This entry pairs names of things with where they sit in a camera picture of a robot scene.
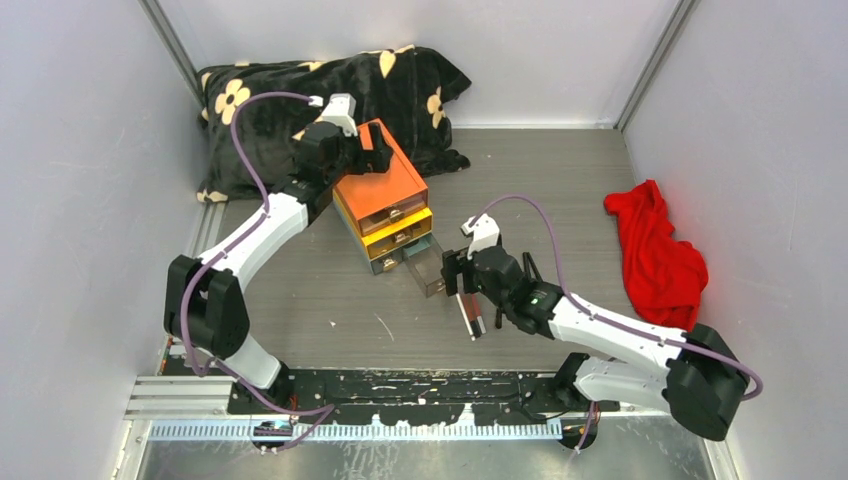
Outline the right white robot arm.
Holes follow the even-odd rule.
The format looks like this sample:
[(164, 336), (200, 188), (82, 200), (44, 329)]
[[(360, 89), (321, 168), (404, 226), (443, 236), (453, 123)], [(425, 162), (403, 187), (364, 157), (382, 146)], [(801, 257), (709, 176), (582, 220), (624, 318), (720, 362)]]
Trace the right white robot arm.
[(520, 331), (579, 344), (555, 377), (554, 395), (567, 410), (623, 402), (663, 411), (707, 440), (722, 441), (753, 374), (717, 330), (661, 327), (594, 305), (541, 279), (532, 257), (523, 263), (502, 247), (442, 255), (445, 292), (480, 293)]

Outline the clear drawer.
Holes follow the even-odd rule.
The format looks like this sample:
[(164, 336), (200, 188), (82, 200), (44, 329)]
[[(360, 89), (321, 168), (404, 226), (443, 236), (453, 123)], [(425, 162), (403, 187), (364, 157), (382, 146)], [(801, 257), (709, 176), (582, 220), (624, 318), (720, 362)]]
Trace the clear drawer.
[(404, 263), (425, 297), (445, 287), (442, 269), (443, 250), (432, 233), (423, 235), (402, 248)]

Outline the orange drawer organizer box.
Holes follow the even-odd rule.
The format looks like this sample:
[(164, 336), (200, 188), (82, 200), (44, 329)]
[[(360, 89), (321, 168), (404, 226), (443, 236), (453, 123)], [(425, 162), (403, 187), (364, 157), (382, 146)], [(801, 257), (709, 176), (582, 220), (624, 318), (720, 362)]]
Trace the orange drawer organizer box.
[(370, 122), (381, 125), (393, 149), (390, 167), (384, 173), (344, 177), (334, 187), (333, 200), (369, 270), (379, 275), (404, 261), (403, 247), (432, 232), (433, 213), (428, 186), (381, 120), (358, 127), (362, 145), (371, 147)]

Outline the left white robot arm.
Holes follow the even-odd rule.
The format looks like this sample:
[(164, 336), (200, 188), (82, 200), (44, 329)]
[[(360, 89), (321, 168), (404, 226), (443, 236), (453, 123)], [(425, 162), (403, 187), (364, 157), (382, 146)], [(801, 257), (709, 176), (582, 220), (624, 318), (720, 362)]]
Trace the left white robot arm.
[(348, 135), (335, 124), (307, 126), (292, 169), (263, 205), (229, 237), (201, 256), (176, 257), (167, 272), (163, 326), (186, 351), (199, 348), (253, 386), (252, 398), (269, 413), (292, 397), (288, 366), (250, 333), (245, 290), (287, 241), (304, 231), (332, 201), (346, 175), (385, 173), (394, 150), (372, 121)]

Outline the white makeup pencil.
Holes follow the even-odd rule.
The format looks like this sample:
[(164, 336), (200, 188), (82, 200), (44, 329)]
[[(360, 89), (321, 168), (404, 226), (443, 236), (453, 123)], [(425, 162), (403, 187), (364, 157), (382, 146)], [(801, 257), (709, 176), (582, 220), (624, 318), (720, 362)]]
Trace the white makeup pencil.
[(461, 313), (461, 316), (462, 316), (462, 319), (463, 319), (463, 323), (466, 326), (469, 337), (472, 341), (475, 341), (477, 339), (477, 336), (475, 334), (475, 330), (474, 330), (474, 326), (473, 326), (473, 320), (475, 320), (475, 317), (473, 316), (472, 309), (469, 307), (467, 301), (465, 300), (465, 296), (463, 294), (458, 293), (456, 295), (456, 301), (457, 301), (457, 304), (459, 306), (459, 310), (460, 310), (460, 313)]

